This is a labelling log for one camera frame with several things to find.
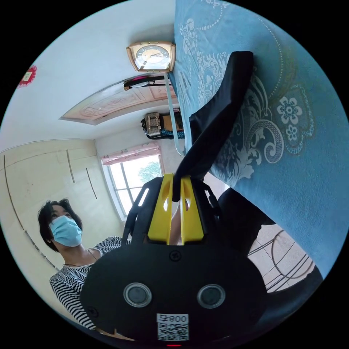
clock face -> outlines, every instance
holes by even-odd
[[[166,68],[170,63],[170,55],[161,46],[147,45],[136,52],[136,60],[140,65],[139,68],[149,69],[150,66]]]

wall clock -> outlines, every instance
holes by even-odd
[[[173,70],[176,45],[165,41],[134,43],[126,48],[128,58],[137,72],[164,72]]]

pink curtain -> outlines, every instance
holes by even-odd
[[[125,161],[141,159],[142,157],[160,154],[161,151],[158,143],[150,142],[102,156],[101,159],[103,165],[113,165],[124,163]]]

yellow bracket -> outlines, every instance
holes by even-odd
[[[173,173],[164,175],[148,237],[169,244],[172,218]]]
[[[148,232],[150,240],[165,242],[167,245],[169,245],[171,234],[172,194],[173,173],[170,173],[164,175]],[[204,232],[190,177],[181,179],[180,205],[182,244],[190,241],[201,241]]]
[[[190,177],[181,179],[181,228],[182,244],[190,241],[201,241],[204,237],[201,219],[194,196],[192,182]]]

tree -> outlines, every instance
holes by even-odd
[[[155,177],[161,176],[161,169],[159,163],[151,162],[146,167],[142,167],[138,172],[143,184],[151,181]]]

